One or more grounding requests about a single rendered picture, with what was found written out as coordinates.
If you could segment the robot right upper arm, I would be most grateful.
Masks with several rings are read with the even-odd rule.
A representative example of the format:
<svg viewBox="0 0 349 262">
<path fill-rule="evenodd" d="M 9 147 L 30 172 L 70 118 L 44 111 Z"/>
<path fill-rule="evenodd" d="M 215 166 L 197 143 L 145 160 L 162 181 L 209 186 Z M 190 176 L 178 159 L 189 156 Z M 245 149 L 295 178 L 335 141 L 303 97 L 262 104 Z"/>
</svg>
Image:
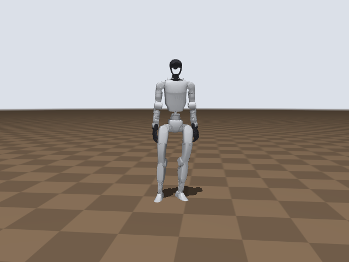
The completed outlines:
<svg viewBox="0 0 349 262">
<path fill-rule="evenodd" d="M 162 99 L 162 89 L 165 88 L 165 81 L 158 82 L 155 90 L 155 109 L 161 110 L 163 104 L 161 103 Z"/>
</svg>

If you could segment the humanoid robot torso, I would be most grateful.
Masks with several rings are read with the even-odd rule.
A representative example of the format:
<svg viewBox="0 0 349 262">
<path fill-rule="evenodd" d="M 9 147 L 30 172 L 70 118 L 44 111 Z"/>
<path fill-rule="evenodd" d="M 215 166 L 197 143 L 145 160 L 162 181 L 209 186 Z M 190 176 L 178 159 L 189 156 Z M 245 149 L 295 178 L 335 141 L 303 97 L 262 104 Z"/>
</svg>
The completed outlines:
<svg viewBox="0 0 349 262">
<path fill-rule="evenodd" d="M 183 130 L 183 120 L 180 118 L 180 114 L 177 112 L 183 111 L 186 104 L 186 91 L 187 91 L 187 82 L 184 79 L 179 81 L 173 81 L 170 78 L 165 80 L 165 104 L 168 111 L 174 112 L 171 114 L 170 119 L 168 119 L 169 132 L 177 133 L 182 132 Z"/>
</svg>

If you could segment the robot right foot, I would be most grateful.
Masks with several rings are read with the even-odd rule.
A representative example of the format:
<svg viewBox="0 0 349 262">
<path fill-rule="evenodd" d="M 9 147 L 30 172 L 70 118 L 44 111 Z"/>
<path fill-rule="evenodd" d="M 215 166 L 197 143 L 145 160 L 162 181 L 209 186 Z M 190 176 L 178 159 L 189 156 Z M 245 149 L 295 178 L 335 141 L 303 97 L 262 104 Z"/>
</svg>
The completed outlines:
<svg viewBox="0 0 349 262">
<path fill-rule="evenodd" d="M 158 203 L 158 202 L 161 202 L 163 200 L 163 197 L 164 197 L 164 193 L 162 193 L 161 195 L 161 192 L 159 194 L 157 194 L 154 202 Z"/>
</svg>

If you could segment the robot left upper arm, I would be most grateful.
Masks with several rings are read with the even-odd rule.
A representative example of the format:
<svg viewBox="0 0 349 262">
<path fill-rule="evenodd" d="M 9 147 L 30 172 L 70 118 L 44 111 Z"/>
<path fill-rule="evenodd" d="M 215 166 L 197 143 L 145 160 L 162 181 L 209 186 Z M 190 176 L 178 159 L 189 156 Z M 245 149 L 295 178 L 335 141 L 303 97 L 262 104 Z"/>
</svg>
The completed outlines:
<svg viewBox="0 0 349 262">
<path fill-rule="evenodd" d="M 195 109 L 195 85 L 193 82 L 187 82 L 187 89 L 188 91 L 188 97 L 189 97 L 189 103 L 188 108 L 189 109 Z"/>
</svg>

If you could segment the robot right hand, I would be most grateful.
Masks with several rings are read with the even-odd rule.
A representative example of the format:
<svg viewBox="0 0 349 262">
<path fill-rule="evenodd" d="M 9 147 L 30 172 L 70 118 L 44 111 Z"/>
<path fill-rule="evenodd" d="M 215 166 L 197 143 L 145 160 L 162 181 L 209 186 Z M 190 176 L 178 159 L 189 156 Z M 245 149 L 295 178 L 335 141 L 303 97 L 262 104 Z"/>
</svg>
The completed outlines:
<svg viewBox="0 0 349 262">
<path fill-rule="evenodd" d="M 154 128 L 152 128 L 153 130 L 153 140 L 158 143 L 157 139 L 158 139 L 158 136 L 157 136 L 157 130 L 158 130 L 158 124 L 155 124 L 154 125 Z"/>
</svg>

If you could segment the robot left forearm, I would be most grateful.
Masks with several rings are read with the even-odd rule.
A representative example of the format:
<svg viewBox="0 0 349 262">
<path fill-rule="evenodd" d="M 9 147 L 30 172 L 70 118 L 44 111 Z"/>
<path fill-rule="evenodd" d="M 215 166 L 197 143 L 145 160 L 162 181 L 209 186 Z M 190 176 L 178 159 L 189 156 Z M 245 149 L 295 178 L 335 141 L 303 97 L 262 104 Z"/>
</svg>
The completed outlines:
<svg viewBox="0 0 349 262">
<path fill-rule="evenodd" d="M 191 124 L 194 123 L 195 127 L 198 126 L 196 113 L 197 112 L 196 112 L 196 103 L 195 103 L 195 109 L 190 110 L 190 121 L 191 121 Z"/>
</svg>

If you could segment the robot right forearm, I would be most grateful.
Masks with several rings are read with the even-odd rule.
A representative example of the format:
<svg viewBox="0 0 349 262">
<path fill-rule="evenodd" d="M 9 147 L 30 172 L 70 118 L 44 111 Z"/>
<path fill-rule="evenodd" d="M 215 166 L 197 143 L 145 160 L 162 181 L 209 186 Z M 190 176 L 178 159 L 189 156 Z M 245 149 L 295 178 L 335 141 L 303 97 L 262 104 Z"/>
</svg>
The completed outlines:
<svg viewBox="0 0 349 262">
<path fill-rule="evenodd" d="M 160 111 L 159 110 L 155 110 L 155 103 L 154 103 L 154 110 L 153 110 L 153 123 L 152 123 L 152 127 L 154 128 L 155 124 L 158 124 L 159 127 L 159 118 L 160 118 Z"/>
</svg>

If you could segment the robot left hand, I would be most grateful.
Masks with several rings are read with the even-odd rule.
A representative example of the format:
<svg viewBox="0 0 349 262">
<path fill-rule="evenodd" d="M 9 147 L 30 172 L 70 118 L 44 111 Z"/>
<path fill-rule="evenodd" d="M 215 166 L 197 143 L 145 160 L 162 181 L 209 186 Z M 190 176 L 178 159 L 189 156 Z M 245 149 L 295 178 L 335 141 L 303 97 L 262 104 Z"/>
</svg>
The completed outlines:
<svg viewBox="0 0 349 262">
<path fill-rule="evenodd" d="M 198 126 L 195 127 L 194 123 L 192 123 L 191 126 L 192 126 L 192 129 L 193 129 L 193 137 L 194 137 L 193 142 L 195 142 L 199 138 L 198 129 L 197 129 Z"/>
</svg>

